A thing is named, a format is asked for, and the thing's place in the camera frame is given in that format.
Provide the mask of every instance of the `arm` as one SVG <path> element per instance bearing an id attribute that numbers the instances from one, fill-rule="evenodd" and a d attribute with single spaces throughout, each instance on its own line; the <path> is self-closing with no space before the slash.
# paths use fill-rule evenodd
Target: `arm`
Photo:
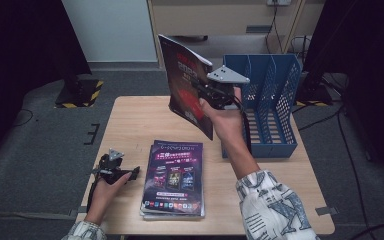
<path id="1" fill-rule="evenodd" d="M 235 88 L 240 99 L 240 89 Z M 243 225 L 248 239 L 319 239 L 311 228 L 298 195 L 261 170 L 242 136 L 239 110 L 215 110 L 200 104 L 214 125 L 235 172 Z"/>
<path id="2" fill-rule="evenodd" d="M 127 183 L 132 173 L 123 175 L 117 182 L 110 185 L 104 179 L 99 179 L 93 193 L 92 205 L 84 221 L 73 225 L 70 232 L 62 240 L 103 240 L 107 239 L 100 228 L 105 213 L 118 191 Z"/>

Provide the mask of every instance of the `magazine cover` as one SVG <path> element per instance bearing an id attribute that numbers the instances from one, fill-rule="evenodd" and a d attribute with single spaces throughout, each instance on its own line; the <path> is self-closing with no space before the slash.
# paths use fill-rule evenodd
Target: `magazine cover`
<path id="1" fill-rule="evenodd" d="M 154 141 L 141 215 L 204 216 L 202 151 L 202 143 Z"/>
<path id="2" fill-rule="evenodd" d="M 207 73 L 212 72 L 212 63 L 170 38 L 163 35 L 158 38 L 171 93 L 170 110 L 213 140 L 213 124 L 201 111 L 198 90 L 191 85 L 191 81 L 208 82 Z"/>

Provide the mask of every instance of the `magazine rack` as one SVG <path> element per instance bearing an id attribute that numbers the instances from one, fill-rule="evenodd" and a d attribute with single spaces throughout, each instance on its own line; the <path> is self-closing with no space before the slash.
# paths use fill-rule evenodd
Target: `magazine rack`
<path id="1" fill-rule="evenodd" d="M 293 54 L 225 55 L 224 65 L 250 79 L 242 104 L 250 124 L 252 155 L 288 158 L 297 141 L 290 124 L 301 66 Z"/>

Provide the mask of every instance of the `hand-mounted device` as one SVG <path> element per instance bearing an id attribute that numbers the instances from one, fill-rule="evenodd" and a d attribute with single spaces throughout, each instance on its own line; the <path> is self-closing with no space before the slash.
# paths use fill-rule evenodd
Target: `hand-mounted device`
<path id="1" fill-rule="evenodd" d="M 223 65 L 215 71 L 208 73 L 207 79 L 207 84 L 196 81 L 192 82 L 192 86 L 198 89 L 198 97 L 207 100 L 214 109 L 227 110 L 239 108 L 233 86 L 234 84 L 249 83 L 249 78 Z"/>
<path id="2" fill-rule="evenodd" d="M 92 174 L 95 176 L 95 181 L 92 183 L 92 186 L 89 191 L 88 202 L 86 207 L 86 212 L 89 211 L 89 208 L 92 204 L 93 192 L 95 191 L 96 185 L 98 184 L 99 179 L 103 178 L 108 184 L 115 183 L 121 176 L 129 172 L 132 175 L 129 177 L 128 181 L 136 180 L 140 167 L 136 167 L 133 170 L 121 170 L 120 165 L 123 161 L 124 153 L 115 151 L 110 148 L 109 154 L 104 154 L 99 160 L 99 165 L 97 168 L 92 170 Z"/>

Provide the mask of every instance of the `stand base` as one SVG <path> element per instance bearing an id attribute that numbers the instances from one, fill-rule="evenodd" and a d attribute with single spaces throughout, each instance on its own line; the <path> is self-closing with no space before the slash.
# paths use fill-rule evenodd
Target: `stand base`
<path id="1" fill-rule="evenodd" d="M 332 97 L 324 85 L 319 85 L 315 91 L 297 92 L 296 105 L 332 105 Z"/>
<path id="2" fill-rule="evenodd" d="M 104 83 L 101 80 L 79 80 L 82 85 L 82 91 L 79 94 L 71 93 L 66 86 L 61 90 L 55 101 L 57 108 L 75 108 L 90 107 L 95 103 L 101 86 Z"/>

